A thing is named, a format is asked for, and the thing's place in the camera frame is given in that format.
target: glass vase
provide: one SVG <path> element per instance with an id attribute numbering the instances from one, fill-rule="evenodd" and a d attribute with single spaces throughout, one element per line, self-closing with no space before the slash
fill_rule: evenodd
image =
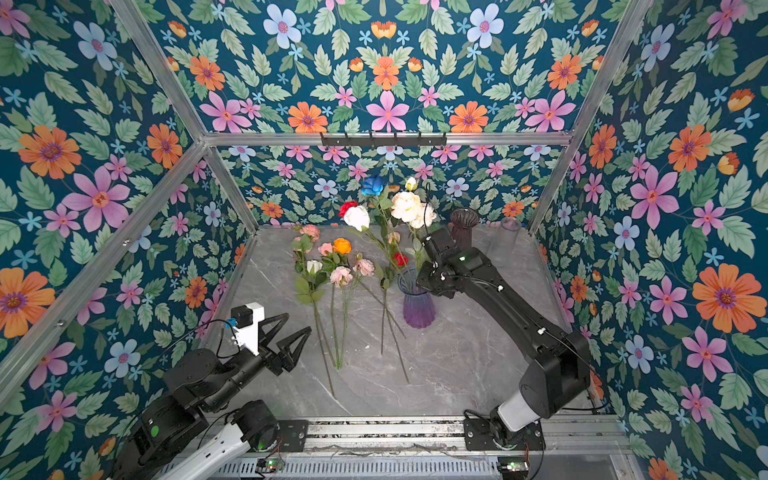
<path id="1" fill-rule="evenodd" d="M 480 222 L 480 214 L 471 208 L 460 207 L 451 212 L 451 237 L 456 242 L 459 251 L 472 246 L 472 229 Z"/>
<path id="2" fill-rule="evenodd" d="M 397 280 L 406 297 L 402 301 L 402 317 L 415 329 L 424 329 L 435 321 L 437 309 L 432 294 L 416 285 L 416 268 L 403 270 Z"/>

